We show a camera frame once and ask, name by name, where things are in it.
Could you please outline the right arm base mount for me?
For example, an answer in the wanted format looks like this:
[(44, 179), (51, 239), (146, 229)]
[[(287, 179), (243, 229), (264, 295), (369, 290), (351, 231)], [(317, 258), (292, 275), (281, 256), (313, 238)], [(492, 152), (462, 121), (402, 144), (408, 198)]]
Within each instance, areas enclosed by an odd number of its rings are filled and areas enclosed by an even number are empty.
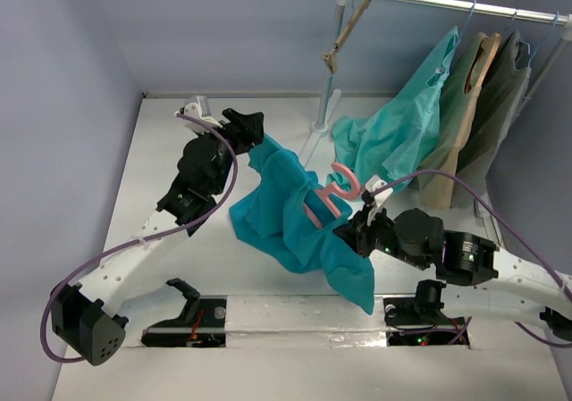
[(422, 280), (413, 295), (383, 299), (389, 347), (470, 346), (470, 318), (450, 318), (443, 313), (446, 284)]

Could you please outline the teal blue t-shirt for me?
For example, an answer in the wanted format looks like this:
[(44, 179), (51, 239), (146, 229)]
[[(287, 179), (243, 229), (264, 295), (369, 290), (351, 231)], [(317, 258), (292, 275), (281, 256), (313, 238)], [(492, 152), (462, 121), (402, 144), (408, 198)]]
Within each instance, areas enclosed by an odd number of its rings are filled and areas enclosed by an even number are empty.
[(270, 255), (289, 272), (321, 271), (329, 286), (365, 313), (374, 311), (374, 268), (334, 231), (346, 224), (351, 207), (334, 197), (336, 218), (315, 194), (320, 188), (296, 154), (270, 136), (248, 152), (259, 185), (231, 206), (236, 238)]

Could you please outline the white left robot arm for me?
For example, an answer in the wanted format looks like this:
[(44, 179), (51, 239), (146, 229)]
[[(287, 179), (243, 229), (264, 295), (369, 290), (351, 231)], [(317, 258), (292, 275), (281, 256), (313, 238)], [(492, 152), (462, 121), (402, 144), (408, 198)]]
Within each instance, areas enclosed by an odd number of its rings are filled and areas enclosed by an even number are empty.
[(156, 209), (131, 240), (105, 251), (71, 272), (52, 290), (40, 324), (46, 355), (58, 362), (47, 333), (78, 353), (77, 362), (98, 366), (109, 360), (126, 337), (127, 316), (120, 310), (147, 271), (190, 238), (228, 199), (238, 178), (239, 155), (265, 137), (261, 112), (223, 110), (219, 122), (203, 115), (176, 117), (188, 121), (196, 136), (182, 150), (177, 174)]

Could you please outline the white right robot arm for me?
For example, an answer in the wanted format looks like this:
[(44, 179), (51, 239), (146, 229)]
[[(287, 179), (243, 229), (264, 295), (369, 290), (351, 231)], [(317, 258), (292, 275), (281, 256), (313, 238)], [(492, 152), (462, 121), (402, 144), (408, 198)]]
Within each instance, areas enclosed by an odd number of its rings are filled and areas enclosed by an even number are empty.
[(395, 311), (408, 319), (432, 322), (449, 313), (485, 314), (547, 329), (562, 347), (571, 345), (571, 293), (568, 275), (530, 263), (487, 238), (445, 229), (441, 219), (414, 208), (390, 218), (385, 211), (358, 211), (335, 229), (354, 252), (374, 251), (433, 278), (420, 280), (416, 293)]

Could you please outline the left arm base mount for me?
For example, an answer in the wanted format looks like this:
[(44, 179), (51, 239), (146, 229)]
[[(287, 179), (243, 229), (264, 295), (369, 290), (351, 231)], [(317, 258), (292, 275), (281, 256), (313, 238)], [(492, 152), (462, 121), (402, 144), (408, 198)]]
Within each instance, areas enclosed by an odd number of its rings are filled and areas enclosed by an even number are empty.
[(140, 342), (145, 347), (215, 348), (226, 346), (227, 297), (202, 297), (179, 278), (166, 281), (185, 303), (180, 313), (147, 327)]

